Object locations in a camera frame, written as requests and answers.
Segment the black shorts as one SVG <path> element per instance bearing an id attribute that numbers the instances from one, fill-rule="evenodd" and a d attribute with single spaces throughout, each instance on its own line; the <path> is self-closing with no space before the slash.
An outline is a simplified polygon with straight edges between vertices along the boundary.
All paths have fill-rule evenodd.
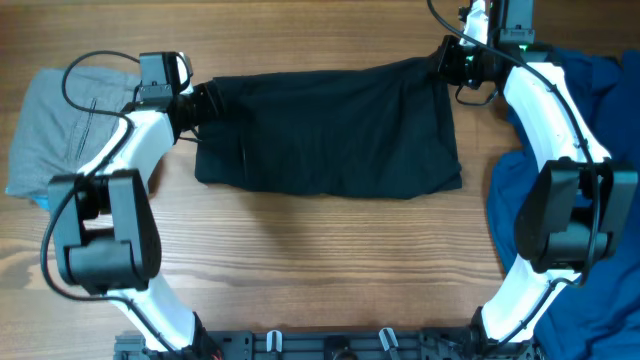
<path id="1" fill-rule="evenodd" d="M 256 192 L 411 199 L 461 187 L 447 84 L 426 57 L 218 77 L 195 176 Z"/>

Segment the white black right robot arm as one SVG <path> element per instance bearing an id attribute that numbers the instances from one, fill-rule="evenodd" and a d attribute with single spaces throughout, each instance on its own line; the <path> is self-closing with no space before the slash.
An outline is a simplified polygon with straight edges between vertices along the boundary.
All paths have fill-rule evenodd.
<path id="1" fill-rule="evenodd" d="M 517 255 L 496 295 L 473 318 L 468 346 L 482 357 L 523 352 L 558 294 L 585 285 L 618 246 L 638 185 L 611 158 L 571 98 L 552 48 L 535 40 L 531 1 L 471 0 L 458 11 L 436 69 L 459 89 L 495 85 L 515 111 L 538 175 L 514 224 Z"/>

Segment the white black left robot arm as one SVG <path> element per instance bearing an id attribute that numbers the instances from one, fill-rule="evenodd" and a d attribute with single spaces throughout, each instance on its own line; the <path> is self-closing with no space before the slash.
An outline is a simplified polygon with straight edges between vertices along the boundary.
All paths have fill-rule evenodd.
<path id="1" fill-rule="evenodd" d="M 48 185 L 50 220 L 40 266 L 45 282 L 76 302 L 109 302 L 140 331 L 152 359 L 220 359 L 221 347 L 160 272 L 161 239 L 148 181 L 185 131 L 217 115 L 205 86 L 193 86 L 181 52 L 135 58 L 141 81 L 112 117 L 116 132 L 74 174 Z"/>

